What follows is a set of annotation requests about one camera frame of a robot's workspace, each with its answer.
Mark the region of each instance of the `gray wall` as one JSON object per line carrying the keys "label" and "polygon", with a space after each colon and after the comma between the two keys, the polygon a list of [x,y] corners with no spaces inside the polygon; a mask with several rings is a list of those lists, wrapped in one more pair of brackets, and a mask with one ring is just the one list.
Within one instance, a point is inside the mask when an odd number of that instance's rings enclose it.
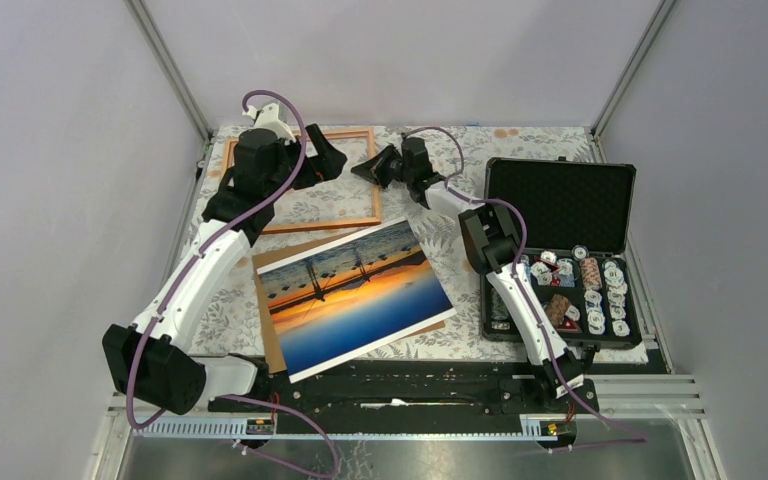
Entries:
{"label": "gray wall", "polygon": [[0,0],[0,478],[75,479],[199,140],[123,2]]}
{"label": "gray wall", "polygon": [[768,478],[768,2],[680,2],[604,143],[728,475]]}
{"label": "gray wall", "polygon": [[337,124],[589,125],[658,0],[147,0],[205,116],[281,92]]}

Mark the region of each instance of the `cardboard sheet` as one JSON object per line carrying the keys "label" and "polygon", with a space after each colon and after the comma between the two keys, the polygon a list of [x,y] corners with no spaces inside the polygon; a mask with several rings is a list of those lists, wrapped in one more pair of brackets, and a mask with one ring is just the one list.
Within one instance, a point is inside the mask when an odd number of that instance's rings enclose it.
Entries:
{"label": "cardboard sheet", "polygon": [[[302,253],[312,248],[324,245],[328,242],[340,239],[349,235],[350,233],[344,233],[341,235],[335,235],[333,237],[323,238],[321,240],[314,240],[312,242],[303,243],[301,245],[294,245],[292,247],[282,248],[280,250],[274,250],[271,252],[262,253],[252,257],[252,263],[254,265],[255,272],[258,268],[275,263],[279,260],[283,260],[292,255]],[[266,293],[263,291],[263,286],[260,283],[260,278],[257,273],[254,275],[255,289],[257,290],[257,305],[260,312],[260,330],[263,337],[263,352],[266,358],[266,363],[269,364],[269,373],[282,372],[287,369],[287,365],[284,363],[284,356],[281,353],[281,345],[278,343],[278,334],[275,333],[275,326],[272,324],[272,316],[269,314],[268,299]],[[443,328],[443,322],[435,323],[429,327],[426,327],[414,335],[430,332]]]}

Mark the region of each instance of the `tabletop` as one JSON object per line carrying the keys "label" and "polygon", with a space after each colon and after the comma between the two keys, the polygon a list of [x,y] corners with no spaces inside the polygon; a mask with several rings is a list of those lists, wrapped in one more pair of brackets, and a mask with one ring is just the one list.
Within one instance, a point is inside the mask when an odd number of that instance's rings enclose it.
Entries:
{"label": "tabletop", "polygon": [[[188,225],[185,236],[187,240],[192,239],[201,223],[201,212],[219,186],[224,168],[225,143],[228,139],[238,137],[246,128],[224,126],[219,129]],[[327,131],[345,127],[321,128]],[[570,161],[592,161],[584,128],[446,128],[461,143],[466,156],[464,173],[455,177],[452,184],[474,195],[480,196],[484,190],[485,165],[492,157],[556,160],[559,156],[566,156]],[[373,127],[376,151],[381,151],[389,143],[398,145],[399,135],[409,129],[410,127]],[[420,135],[426,140],[426,147],[435,169],[444,175],[454,171],[455,162],[458,161],[454,143],[438,132],[423,132]],[[350,175],[348,169],[344,169],[343,175]],[[281,217],[283,223],[307,222],[310,221],[312,211],[323,208],[339,207],[340,214],[344,211],[350,213],[368,208],[369,198],[363,198],[363,195],[345,188],[329,186],[329,183],[315,187],[324,193],[316,194],[316,198],[311,197],[310,202],[298,201],[293,205],[286,205],[285,202],[281,211],[276,211],[276,218]],[[493,342],[482,338],[479,329],[479,277],[469,267],[459,227],[453,221],[412,202],[402,185],[391,185],[381,191],[381,214],[382,221],[399,217],[408,219],[457,314],[447,319],[441,329],[404,338],[359,358],[526,361],[522,344]],[[358,228],[261,235],[252,247],[250,255],[355,230]],[[211,301],[204,318],[199,322],[190,354],[223,355],[233,352],[263,355],[253,275],[250,256],[243,258],[232,268],[225,283]],[[603,349],[597,353],[595,362],[646,363],[647,360],[646,348],[640,344],[630,350]]]}

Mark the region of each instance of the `wooden picture frame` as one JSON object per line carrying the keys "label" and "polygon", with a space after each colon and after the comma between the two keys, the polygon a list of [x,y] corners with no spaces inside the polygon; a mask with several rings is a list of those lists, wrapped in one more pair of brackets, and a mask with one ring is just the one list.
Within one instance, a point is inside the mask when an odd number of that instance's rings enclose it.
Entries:
{"label": "wooden picture frame", "polygon": [[[325,138],[328,140],[345,140],[353,138],[363,138],[367,141],[367,152],[369,158],[376,155],[375,152],[375,133],[372,128],[348,128],[341,130],[323,130]],[[237,145],[236,138],[228,138],[225,142],[225,153],[222,164],[222,172],[219,177],[222,178],[225,172],[234,164],[234,146]],[[344,167],[341,175],[351,174]],[[369,227],[381,224],[381,189],[378,186],[372,186],[372,216],[363,218],[347,218],[340,220],[306,222],[306,223],[281,223],[277,225],[267,225],[263,229],[264,234],[308,232],[311,230],[336,230],[339,228]]]}

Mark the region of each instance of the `leaf pattern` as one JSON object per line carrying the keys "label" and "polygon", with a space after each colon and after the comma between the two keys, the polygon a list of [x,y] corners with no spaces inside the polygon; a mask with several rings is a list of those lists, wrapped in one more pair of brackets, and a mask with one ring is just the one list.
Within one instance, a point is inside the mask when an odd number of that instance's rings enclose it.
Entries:
{"label": "leaf pattern", "polygon": [[[323,130],[345,127],[322,127]],[[210,162],[205,170],[196,207],[187,230],[188,239],[201,223],[201,212],[207,200],[216,192],[222,169],[225,141],[239,136],[241,126],[225,126],[214,139]],[[380,151],[388,143],[399,142],[402,132],[409,127],[375,127],[375,143]],[[587,135],[583,128],[496,128],[452,127],[449,129],[461,143],[466,156],[463,175],[452,179],[452,184],[468,193],[480,195],[484,190],[487,160],[494,156],[534,158],[543,160],[566,156],[570,160],[591,161]],[[454,144],[443,134],[433,131],[420,134],[435,168],[444,175],[454,172],[458,153]],[[347,154],[350,164],[366,159],[364,140],[338,140],[334,145]],[[323,183],[299,192],[289,192],[278,202],[273,222],[310,222],[314,218],[328,220],[345,210],[344,218],[371,215],[369,186],[348,173],[332,182]],[[393,184],[381,192],[383,220],[407,217],[422,248],[440,278],[449,298],[457,310],[446,320],[444,328],[421,335],[407,337],[366,353],[365,358],[397,359],[456,359],[486,361],[524,361],[525,349],[521,344],[490,342],[481,337],[479,328],[478,276],[466,261],[458,226],[447,218],[429,212],[412,202],[403,185]],[[252,255],[290,245],[327,238],[339,233],[358,230],[298,232],[261,236]],[[190,348],[191,354],[224,354],[237,352],[262,355],[259,310],[253,283],[251,261],[242,261],[231,269],[223,287],[213,298],[207,313],[199,323]],[[631,350],[603,349],[597,362],[645,363],[643,344]]]}

